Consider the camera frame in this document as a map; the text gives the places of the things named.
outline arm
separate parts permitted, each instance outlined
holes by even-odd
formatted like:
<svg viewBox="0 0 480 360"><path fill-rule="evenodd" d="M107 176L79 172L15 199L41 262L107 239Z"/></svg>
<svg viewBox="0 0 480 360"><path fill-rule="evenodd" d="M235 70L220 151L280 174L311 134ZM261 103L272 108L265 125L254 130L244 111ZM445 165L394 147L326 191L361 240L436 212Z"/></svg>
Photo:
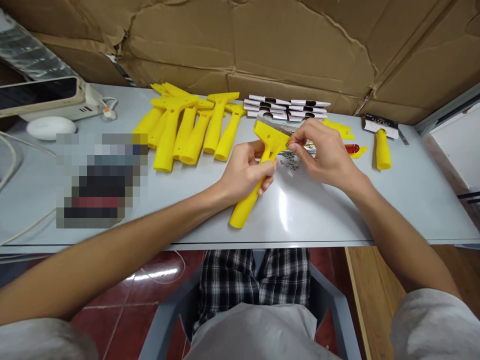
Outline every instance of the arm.
<svg viewBox="0 0 480 360"><path fill-rule="evenodd" d="M315 158L303 148L306 139L315 144ZM380 254L406 292L432 288L460 298L443 261L355 166L338 131L317 120L308 120L291 137L290 149L302 159L314 179L339 188L352 200Z"/></svg>
<svg viewBox="0 0 480 360"><path fill-rule="evenodd" d="M69 319L90 300L135 273L163 248L219 211L246 197L276 163L258 164L261 141L234 147L221 179L170 207L76 244L35 266L0 290L0 326L27 319Z"/></svg>

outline white wall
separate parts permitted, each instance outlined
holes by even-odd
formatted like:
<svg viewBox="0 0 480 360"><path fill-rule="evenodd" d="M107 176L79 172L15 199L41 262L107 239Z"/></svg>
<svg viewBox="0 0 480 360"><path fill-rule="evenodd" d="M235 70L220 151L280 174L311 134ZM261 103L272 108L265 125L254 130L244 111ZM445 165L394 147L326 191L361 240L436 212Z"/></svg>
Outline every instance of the white wall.
<svg viewBox="0 0 480 360"><path fill-rule="evenodd" d="M465 184L480 188L480 103L433 129L438 143Z"/></svg>

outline checkered pants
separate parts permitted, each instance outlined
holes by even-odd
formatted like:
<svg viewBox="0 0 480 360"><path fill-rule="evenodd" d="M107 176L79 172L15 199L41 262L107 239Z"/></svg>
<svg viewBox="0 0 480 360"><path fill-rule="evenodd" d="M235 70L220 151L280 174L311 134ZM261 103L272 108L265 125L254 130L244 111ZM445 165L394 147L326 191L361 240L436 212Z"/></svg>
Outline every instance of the checkered pants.
<svg viewBox="0 0 480 360"><path fill-rule="evenodd" d="M194 332L218 313L240 303L308 306L308 248L266 250L258 278L255 278L255 266L251 249L206 252L200 277L199 320L193 327Z"/></svg>

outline white shirt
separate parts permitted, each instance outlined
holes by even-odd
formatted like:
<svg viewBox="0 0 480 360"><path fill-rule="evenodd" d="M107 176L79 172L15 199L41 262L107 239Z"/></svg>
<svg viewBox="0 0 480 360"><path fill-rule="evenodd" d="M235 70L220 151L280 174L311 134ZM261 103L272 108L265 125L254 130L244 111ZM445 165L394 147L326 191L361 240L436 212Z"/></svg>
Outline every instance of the white shirt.
<svg viewBox="0 0 480 360"><path fill-rule="evenodd" d="M315 343L316 323L301 305L242 303L203 324L186 359L338 359ZM409 293L395 313L390 340L397 360L480 359L480 321L443 291ZM2 360L97 357L91 340L59 319L0 327Z"/></svg>

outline power strip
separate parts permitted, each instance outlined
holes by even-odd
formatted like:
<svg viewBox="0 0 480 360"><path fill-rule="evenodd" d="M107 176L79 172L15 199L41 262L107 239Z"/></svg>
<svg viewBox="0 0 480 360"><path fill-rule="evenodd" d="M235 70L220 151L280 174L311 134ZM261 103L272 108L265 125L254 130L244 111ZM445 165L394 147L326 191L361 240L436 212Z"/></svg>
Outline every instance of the power strip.
<svg viewBox="0 0 480 360"><path fill-rule="evenodd" d="M84 118L89 118L95 115L104 113L105 105L102 101L102 95L92 89L90 84L85 86L85 101L77 104L65 107L57 107L49 110L42 110L37 112L31 112L27 114L19 115L22 119L31 122L36 119L44 118L47 116L59 116L75 121Z"/></svg>

